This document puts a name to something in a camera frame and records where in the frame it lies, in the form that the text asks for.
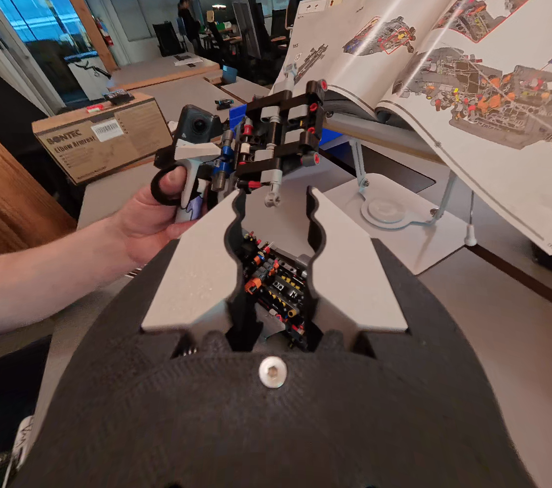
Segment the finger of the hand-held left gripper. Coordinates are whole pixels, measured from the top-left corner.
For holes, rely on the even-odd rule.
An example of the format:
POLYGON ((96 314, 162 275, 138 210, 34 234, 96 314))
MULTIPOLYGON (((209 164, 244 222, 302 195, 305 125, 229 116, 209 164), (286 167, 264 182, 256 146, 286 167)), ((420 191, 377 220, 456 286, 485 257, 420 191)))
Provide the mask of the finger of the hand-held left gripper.
POLYGON ((175 148, 175 162, 197 160, 200 163, 205 163, 216 160, 220 154, 221 148, 213 142, 186 144, 175 148))

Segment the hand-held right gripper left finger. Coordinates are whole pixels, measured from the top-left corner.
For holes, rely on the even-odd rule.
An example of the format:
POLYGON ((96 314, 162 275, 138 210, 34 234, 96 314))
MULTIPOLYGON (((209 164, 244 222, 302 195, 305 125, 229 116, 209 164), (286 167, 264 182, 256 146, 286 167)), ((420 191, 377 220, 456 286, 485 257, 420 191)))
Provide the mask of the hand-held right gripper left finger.
POLYGON ((145 332, 208 333, 231 329, 229 304, 238 295, 246 195, 234 190, 179 238, 142 320, 145 332))

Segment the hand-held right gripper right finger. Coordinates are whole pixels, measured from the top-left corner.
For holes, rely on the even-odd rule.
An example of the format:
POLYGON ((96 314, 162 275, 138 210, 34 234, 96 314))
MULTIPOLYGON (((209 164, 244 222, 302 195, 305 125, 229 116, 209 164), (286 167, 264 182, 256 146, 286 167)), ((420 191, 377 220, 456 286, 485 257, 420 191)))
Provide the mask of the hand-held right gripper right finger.
POLYGON ((321 191, 306 191, 313 323, 322 333, 405 333, 408 325, 369 234, 321 191))

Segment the grey orange lego car model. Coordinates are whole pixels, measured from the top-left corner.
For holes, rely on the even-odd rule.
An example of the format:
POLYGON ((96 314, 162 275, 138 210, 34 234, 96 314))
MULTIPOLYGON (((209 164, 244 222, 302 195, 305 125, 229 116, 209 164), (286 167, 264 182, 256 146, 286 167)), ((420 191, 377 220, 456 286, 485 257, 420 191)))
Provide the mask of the grey orange lego car model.
POLYGON ((245 295, 263 323, 263 337, 280 334, 290 348, 313 351, 321 333, 307 313, 306 266, 252 231, 243 231, 242 237, 237 255, 245 295))

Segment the black lego subassembly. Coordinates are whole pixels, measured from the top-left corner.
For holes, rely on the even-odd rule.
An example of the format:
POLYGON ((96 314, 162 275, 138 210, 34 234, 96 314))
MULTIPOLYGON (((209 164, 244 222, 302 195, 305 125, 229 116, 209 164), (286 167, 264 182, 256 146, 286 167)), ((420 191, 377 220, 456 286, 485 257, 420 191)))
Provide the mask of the black lego subassembly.
POLYGON ((283 177, 301 166, 319 164, 327 83, 308 81, 305 91, 296 95, 296 63, 285 66, 283 75, 271 95, 230 109, 220 155, 213 161, 211 192, 250 193, 268 187, 265 206, 277 207, 283 177))

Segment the person's left forearm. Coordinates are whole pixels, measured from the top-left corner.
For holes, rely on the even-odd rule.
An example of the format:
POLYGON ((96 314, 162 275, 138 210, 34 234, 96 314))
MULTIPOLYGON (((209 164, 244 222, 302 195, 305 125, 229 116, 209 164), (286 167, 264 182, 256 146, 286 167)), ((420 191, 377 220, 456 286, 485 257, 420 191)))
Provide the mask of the person's left forearm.
POLYGON ((1 333, 40 322, 130 272, 116 217, 42 246, 1 255, 1 333))

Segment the lego instruction booklet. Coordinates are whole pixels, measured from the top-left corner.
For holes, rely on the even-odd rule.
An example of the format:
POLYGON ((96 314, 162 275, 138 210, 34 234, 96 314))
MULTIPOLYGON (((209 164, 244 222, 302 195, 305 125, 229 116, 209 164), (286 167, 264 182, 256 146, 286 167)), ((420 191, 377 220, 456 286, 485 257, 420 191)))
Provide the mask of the lego instruction booklet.
POLYGON ((408 123, 551 255, 551 0, 309 0, 285 65, 408 123))

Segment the person's left hand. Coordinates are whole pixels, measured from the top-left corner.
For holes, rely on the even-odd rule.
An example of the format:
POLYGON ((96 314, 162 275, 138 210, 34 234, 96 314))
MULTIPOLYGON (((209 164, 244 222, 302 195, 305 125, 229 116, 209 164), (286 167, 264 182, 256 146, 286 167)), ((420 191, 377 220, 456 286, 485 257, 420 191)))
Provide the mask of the person's left hand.
POLYGON ((126 264, 132 269, 144 266, 169 242, 198 222, 176 223, 176 212, 176 206, 156 201, 150 186, 146 185, 109 218, 112 237, 118 241, 126 264))

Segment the brown cardboard box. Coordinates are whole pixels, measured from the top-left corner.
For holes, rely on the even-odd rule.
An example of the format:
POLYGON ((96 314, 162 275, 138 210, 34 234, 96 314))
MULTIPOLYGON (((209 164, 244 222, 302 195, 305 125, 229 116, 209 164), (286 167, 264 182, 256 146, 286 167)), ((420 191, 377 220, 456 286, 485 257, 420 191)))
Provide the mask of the brown cardboard box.
POLYGON ((131 92, 133 99, 89 114, 86 108, 35 121, 42 147, 74 185, 83 185, 153 156, 172 142, 155 98, 131 92))

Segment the white book stand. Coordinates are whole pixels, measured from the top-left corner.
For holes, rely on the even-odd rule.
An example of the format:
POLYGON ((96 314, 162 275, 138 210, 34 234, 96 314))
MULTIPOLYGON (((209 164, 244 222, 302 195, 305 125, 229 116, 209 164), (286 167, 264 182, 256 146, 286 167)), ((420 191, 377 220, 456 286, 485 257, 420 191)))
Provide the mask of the white book stand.
POLYGON ((458 179, 454 172, 449 174, 439 205, 383 174, 366 173, 363 142, 437 161, 437 154, 416 132, 337 112, 330 113, 325 125, 349 137, 356 176, 356 181, 327 191, 326 197, 371 237, 380 240, 411 273, 423 273, 461 246, 477 245, 474 194, 468 222, 445 210, 458 179))

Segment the black office chair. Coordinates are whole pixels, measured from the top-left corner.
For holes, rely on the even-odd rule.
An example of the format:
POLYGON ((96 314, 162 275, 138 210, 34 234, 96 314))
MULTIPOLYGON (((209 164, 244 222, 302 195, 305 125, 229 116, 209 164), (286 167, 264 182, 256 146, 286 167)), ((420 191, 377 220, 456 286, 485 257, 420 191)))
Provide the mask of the black office chair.
POLYGON ((160 24, 153 24, 152 26, 162 57, 176 56, 181 52, 187 51, 186 45, 177 37, 172 22, 165 21, 160 24))

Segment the blue bin with tag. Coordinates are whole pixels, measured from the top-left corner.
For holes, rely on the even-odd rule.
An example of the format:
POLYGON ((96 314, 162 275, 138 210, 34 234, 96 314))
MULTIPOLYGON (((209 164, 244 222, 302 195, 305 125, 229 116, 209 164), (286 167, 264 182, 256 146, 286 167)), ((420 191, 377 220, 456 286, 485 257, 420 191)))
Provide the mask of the blue bin with tag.
POLYGON ((286 145, 287 143, 296 145, 314 146, 318 149, 320 145, 325 145, 331 141, 336 141, 341 137, 340 133, 322 128, 317 122, 318 113, 323 112, 320 103, 299 104, 296 106, 282 106, 280 112, 286 117, 285 120, 278 124, 278 127, 273 132, 272 116, 262 116, 260 118, 261 125, 264 125, 264 120, 268 120, 268 130, 258 131, 261 127, 257 124, 251 125, 251 130, 243 124, 241 132, 238 133, 240 123, 244 123, 246 119, 253 121, 254 112, 262 112, 263 114, 272 112, 274 106, 265 107, 259 110, 247 112, 247 105, 234 106, 229 112, 230 130, 235 133, 234 151, 236 154, 255 154, 257 151, 268 150, 270 156, 276 156, 277 147, 286 145))

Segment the wooden panel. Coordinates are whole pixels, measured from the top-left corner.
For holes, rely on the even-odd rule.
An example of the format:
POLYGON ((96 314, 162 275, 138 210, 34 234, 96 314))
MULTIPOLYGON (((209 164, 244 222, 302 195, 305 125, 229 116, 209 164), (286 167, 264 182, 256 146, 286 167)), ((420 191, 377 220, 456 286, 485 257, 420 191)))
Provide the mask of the wooden panel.
POLYGON ((1 254, 50 243, 76 228, 75 219, 1 146, 1 254))

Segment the person's white shoe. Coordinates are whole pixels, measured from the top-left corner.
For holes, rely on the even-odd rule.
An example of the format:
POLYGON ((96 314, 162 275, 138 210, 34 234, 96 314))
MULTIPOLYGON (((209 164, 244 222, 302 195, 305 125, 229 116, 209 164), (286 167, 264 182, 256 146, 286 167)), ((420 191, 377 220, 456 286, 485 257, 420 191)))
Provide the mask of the person's white shoe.
POLYGON ((9 487, 28 455, 33 424, 34 415, 25 417, 19 424, 2 487, 9 487))

